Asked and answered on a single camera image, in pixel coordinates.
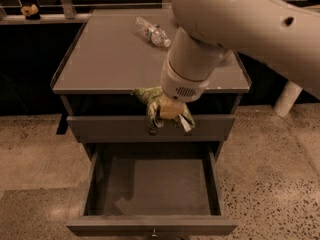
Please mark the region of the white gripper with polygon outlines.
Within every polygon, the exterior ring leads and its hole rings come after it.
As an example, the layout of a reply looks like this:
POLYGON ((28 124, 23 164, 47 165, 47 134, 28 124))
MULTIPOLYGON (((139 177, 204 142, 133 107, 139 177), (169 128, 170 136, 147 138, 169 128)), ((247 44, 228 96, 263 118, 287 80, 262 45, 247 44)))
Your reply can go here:
POLYGON ((160 99, 160 117, 175 119, 184 112, 184 103, 194 102, 200 98, 208 87, 209 81, 184 79, 174 71, 169 60, 166 59, 161 70, 160 85, 164 94, 168 96, 162 96, 160 99))

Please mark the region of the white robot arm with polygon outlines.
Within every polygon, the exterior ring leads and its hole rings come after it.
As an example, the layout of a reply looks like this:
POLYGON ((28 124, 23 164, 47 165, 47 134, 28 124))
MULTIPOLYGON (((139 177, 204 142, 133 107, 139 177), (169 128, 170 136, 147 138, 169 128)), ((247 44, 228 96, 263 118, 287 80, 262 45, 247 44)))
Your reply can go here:
POLYGON ((161 72, 160 117, 202 95, 228 52, 245 54, 320 97, 320 15, 281 0, 172 0, 179 25, 161 72))

